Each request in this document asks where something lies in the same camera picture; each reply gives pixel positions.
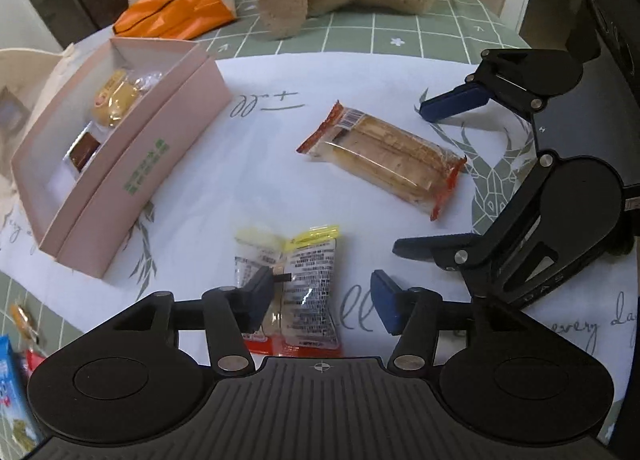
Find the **yellow-top clear snack packet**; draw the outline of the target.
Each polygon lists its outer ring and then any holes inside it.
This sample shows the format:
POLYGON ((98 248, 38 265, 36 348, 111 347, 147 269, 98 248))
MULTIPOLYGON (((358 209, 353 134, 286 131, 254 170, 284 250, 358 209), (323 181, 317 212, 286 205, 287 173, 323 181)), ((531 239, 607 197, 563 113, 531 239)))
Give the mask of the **yellow-top clear snack packet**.
POLYGON ((274 287, 260 327, 243 335, 248 350, 260 356, 340 357, 342 347, 330 301, 334 279, 337 225, 313 227, 286 239, 254 227, 235 234, 235 281, 239 287, 264 266, 288 275, 274 287))

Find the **brown cracker pack red ends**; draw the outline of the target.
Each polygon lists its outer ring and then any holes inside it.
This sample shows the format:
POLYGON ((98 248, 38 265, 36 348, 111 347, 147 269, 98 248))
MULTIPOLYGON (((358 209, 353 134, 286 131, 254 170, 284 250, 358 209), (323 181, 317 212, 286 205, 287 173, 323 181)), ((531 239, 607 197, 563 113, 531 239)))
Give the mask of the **brown cracker pack red ends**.
POLYGON ((337 102, 296 149, 372 183, 436 220, 466 158, 337 102))

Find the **round yellow pastry packet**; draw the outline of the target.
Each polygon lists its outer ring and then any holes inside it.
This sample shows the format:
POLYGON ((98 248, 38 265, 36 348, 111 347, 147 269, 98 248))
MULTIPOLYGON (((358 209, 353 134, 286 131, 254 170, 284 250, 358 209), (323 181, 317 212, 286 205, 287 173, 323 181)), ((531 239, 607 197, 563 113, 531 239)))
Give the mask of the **round yellow pastry packet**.
POLYGON ((116 127, 134 104, 163 78, 160 71, 114 71, 93 99, 92 119, 105 128, 116 127))

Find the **pink cardboard box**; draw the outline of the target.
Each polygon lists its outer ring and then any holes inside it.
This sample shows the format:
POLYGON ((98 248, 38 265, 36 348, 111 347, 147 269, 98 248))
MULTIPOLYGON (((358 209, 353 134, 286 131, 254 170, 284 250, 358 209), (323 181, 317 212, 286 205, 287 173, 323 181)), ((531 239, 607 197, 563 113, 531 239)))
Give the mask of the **pink cardboard box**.
POLYGON ((101 278, 145 204, 230 103, 214 58, 197 42, 114 37, 58 90, 12 157, 38 249, 101 278), (160 71, 75 179, 63 157, 90 122, 93 99, 119 68, 160 71))

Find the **red striped snack pack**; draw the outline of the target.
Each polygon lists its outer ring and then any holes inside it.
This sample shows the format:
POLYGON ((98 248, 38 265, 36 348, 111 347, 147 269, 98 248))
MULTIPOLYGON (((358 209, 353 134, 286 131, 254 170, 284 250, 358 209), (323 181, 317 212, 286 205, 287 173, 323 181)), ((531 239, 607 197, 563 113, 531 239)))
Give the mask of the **red striped snack pack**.
POLYGON ((46 360, 46 357, 35 352, 35 350, 31 350, 30 348, 19 352, 18 358, 20 358, 20 364, 26 379, 29 379, 36 368, 46 360))

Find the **small brown wrapped candy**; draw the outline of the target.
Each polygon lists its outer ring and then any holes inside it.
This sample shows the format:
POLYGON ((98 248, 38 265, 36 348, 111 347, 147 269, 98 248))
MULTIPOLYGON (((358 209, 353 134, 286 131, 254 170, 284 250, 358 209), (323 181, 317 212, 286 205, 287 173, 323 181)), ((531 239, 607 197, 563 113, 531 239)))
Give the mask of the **small brown wrapped candy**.
POLYGON ((38 344, 39 333, 36 329, 34 319, 30 316, 30 313, 20 304, 12 304, 10 306, 10 316, 20 332, 21 336, 27 341, 38 344))

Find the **dark red chocolate packet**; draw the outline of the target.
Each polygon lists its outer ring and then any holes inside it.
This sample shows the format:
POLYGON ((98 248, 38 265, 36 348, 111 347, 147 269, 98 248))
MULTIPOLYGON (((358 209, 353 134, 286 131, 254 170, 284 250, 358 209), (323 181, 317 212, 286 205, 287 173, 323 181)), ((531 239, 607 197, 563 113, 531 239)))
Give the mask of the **dark red chocolate packet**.
POLYGON ((112 131, 113 127, 90 121, 76 137, 63 157, 63 164, 75 179, 79 178, 84 168, 93 160, 112 131))

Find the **blue white snack bag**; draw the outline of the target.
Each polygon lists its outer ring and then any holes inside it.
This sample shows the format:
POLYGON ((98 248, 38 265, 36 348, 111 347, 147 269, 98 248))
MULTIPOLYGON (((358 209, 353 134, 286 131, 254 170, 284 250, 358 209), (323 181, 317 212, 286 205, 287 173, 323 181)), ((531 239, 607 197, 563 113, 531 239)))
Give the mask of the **blue white snack bag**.
POLYGON ((1 336, 1 415, 9 424, 9 436, 22 454, 30 454, 40 443, 41 433, 29 408, 22 368, 10 339, 1 336))

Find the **orange plastic bag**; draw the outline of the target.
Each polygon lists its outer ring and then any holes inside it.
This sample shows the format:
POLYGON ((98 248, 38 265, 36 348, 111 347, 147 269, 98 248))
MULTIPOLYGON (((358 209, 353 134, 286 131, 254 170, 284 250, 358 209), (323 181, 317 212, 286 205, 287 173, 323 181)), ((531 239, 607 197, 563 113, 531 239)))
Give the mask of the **orange plastic bag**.
POLYGON ((112 30, 118 37, 192 40, 237 18, 234 0, 137 0, 112 30))

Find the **cream cartoon paper bag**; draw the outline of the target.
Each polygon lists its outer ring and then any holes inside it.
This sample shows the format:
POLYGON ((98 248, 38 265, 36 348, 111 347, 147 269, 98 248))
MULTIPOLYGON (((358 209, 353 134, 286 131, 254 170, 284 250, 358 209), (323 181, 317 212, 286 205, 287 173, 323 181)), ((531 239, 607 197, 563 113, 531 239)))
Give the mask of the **cream cartoon paper bag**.
POLYGON ((15 187, 12 157, 37 117, 38 100, 52 75, 73 59, 74 45, 60 53, 32 48, 1 49, 1 201, 15 187))

